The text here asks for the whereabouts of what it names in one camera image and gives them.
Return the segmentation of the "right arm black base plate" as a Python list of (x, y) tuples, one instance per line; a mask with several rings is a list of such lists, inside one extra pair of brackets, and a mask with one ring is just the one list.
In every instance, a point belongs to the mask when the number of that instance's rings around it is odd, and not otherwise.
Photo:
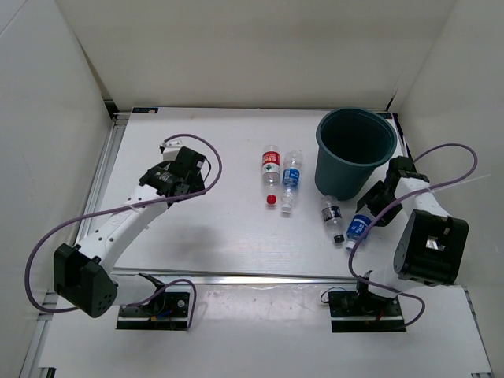
[(322, 302), (329, 305), (332, 333), (404, 332), (402, 308), (397, 298), (378, 299), (356, 291), (329, 291)]

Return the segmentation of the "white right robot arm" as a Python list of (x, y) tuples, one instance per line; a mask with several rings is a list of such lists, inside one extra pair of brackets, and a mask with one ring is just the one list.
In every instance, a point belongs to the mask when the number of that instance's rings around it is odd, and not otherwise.
[[(429, 186), (427, 176), (416, 171), (412, 158), (394, 157), (389, 161), (385, 180), (375, 183), (358, 200), (357, 210), (366, 210), (376, 219), (397, 198)], [(402, 210), (408, 222), (398, 241), (393, 263), (384, 269), (368, 271), (364, 278), (401, 292), (422, 285), (453, 284), (469, 233), (468, 223), (452, 217), (428, 191), (389, 209), (376, 225), (389, 225)]]

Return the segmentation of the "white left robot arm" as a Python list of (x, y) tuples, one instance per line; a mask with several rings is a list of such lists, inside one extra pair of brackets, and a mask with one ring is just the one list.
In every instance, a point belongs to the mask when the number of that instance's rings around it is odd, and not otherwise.
[(124, 212), (112, 214), (76, 245), (63, 243), (54, 252), (54, 290), (87, 315), (100, 317), (111, 306), (132, 303), (148, 315), (164, 309), (161, 281), (142, 273), (120, 278), (111, 272), (136, 237), (169, 209), (167, 198), (204, 189), (201, 169), (206, 157), (185, 146), (173, 157), (147, 170)]

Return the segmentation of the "blue label white cap bottle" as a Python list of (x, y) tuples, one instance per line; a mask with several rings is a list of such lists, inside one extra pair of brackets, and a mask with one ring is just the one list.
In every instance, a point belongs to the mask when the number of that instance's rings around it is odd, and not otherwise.
[(346, 230), (346, 249), (348, 251), (354, 248), (359, 237), (369, 228), (373, 218), (374, 216), (367, 209), (362, 209), (354, 214)]

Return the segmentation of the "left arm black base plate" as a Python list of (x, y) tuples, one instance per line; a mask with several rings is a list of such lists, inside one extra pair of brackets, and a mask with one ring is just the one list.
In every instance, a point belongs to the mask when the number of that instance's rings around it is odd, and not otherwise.
[(147, 304), (121, 306), (116, 329), (128, 331), (185, 331), (193, 295), (188, 285), (169, 287)]

